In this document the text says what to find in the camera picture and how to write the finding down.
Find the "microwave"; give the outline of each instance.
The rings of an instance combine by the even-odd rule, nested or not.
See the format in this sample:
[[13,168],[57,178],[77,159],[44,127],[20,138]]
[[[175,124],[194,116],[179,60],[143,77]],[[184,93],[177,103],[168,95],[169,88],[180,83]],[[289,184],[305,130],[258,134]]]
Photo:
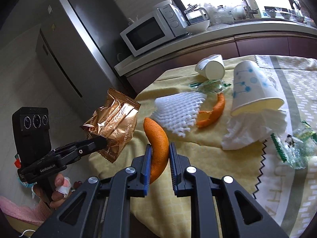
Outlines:
[[134,56],[186,34],[187,21],[172,4],[156,8],[120,33]]

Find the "camera lens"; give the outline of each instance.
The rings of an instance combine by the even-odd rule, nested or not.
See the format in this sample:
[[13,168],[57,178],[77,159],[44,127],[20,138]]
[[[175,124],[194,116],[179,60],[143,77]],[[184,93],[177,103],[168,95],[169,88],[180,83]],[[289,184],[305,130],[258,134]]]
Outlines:
[[41,118],[38,114],[33,117],[33,124],[35,128],[38,128],[41,126]]
[[27,129],[31,127],[31,119],[28,116],[24,118],[24,127]]
[[47,125],[48,121],[49,121],[49,120],[47,119],[47,116],[44,115],[43,118],[42,118],[43,124],[44,124],[44,125]]

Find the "white foam fruit net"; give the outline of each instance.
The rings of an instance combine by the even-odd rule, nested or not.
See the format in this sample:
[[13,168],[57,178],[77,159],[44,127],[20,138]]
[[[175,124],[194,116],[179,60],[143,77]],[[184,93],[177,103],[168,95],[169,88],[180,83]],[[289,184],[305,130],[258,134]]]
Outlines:
[[184,92],[155,99],[156,111],[151,118],[161,127],[180,137],[196,123],[197,114],[207,95],[199,92]]

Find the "microwave window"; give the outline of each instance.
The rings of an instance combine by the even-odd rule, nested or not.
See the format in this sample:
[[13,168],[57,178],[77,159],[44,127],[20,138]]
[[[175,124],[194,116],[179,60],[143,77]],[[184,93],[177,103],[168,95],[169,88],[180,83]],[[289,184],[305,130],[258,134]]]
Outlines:
[[149,18],[126,34],[135,50],[139,50],[164,36],[154,17]]

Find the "microwave door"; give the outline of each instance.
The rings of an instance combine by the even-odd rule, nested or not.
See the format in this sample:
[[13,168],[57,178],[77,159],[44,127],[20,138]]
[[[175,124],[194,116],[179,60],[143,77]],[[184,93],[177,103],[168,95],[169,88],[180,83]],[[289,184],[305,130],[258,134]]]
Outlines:
[[175,38],[158,9],[129,26],[121,36],[134,56]]

